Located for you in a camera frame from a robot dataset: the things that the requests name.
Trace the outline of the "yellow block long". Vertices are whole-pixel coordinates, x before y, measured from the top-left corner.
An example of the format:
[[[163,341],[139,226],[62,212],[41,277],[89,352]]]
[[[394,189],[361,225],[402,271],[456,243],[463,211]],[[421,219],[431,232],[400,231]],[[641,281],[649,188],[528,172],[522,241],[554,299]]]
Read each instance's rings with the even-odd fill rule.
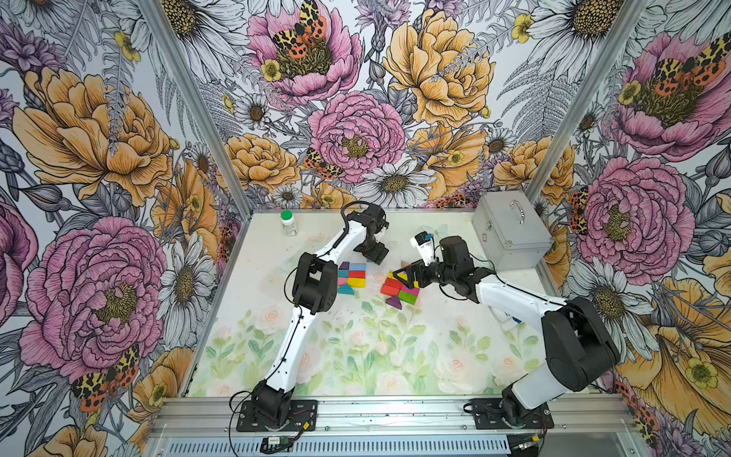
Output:
[[[409,278],[407,277],[407,274],[405,272],[390,272],[388,274],[388,277],[396,279],[402,283],[407,283],[407,281],[409,281]]]

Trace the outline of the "magenta block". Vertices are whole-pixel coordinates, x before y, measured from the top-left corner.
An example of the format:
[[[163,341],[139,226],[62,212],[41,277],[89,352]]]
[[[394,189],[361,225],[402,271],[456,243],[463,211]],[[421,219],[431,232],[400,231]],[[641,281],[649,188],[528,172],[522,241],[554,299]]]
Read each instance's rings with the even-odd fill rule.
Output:
[[[419,288],[409,289],[407,287],[402,287],[401,292],[408,293],[413,296],[418,296],[420,293],[420,289]]]

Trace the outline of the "green block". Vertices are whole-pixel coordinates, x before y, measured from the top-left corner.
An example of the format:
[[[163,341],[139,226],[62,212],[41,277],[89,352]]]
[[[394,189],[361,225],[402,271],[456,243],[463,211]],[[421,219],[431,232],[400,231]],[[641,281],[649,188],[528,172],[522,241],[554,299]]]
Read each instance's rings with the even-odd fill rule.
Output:
[[[418,295],[408,291],[400,291],[398,294],[398,298],[402,303],[407,303],[409,305],[415,306]]]

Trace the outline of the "purple triangle block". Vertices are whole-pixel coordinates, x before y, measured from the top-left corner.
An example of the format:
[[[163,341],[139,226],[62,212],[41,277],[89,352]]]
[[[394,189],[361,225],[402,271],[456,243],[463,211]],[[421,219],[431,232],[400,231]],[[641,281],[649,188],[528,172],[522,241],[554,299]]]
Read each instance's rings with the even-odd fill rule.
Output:
[[[401,310],[403,308],[401,300],[398,296],[389,296],[386,299],[386,304],[392,308],[396,308],[396,310]]]

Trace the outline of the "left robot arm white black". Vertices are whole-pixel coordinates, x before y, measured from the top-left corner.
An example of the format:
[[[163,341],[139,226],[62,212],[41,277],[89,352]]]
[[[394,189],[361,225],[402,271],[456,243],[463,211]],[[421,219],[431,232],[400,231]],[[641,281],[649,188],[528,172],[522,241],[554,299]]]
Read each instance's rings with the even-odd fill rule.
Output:
[[[289,295],[293,309],[286,336],[265,378],[249,396],[255,416],[269,428],[283,428],[289,420],[308,333],[335,303],[340,263],[352,252],[376,265],[388,255],[380,241],[388,229],[382,207],[356,200],[344,205],[340,215],[343,230],[318,251],[300,256]]]

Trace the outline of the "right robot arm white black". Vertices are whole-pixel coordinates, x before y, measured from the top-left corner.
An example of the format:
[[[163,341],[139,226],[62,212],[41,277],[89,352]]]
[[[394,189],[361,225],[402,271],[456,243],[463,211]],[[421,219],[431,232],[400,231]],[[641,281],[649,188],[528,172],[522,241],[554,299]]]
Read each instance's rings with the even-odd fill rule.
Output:
[[[607,325],[586,297],[566,299],[522,289],[494,268],[477,267],[460,236],[436,243],[432,234],[419,232],[410,243],[421,258],[394,272],[407,276],[403,285],[449,286],[455,300],[500,310],[542,335],[544,362],[504,388],[498,407],[487,408],[508,427],[523,428],[529,415],[547,402],[584,390],[620,362]]]

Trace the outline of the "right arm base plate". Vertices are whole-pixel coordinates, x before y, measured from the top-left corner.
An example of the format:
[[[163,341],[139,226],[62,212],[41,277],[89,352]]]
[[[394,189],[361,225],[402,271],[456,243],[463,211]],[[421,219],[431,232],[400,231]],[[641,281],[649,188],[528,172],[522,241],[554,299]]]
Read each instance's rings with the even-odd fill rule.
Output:
[[[550,430],[554,428],[546,404],[525,409],[511,399],[484,397],[468,400],[464,413],[470,415],[477,430]]]

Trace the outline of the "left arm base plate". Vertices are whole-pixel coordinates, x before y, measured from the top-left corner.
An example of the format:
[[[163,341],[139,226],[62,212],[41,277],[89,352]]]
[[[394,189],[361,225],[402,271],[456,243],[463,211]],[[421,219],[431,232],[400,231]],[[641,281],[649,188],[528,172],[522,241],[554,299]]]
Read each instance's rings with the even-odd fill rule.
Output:
[[[245,401],[237,414],[235,429],[238,432],[312,431],[316,427],[318,407],[316,400],[291,400],[270,412],[253,401]]]

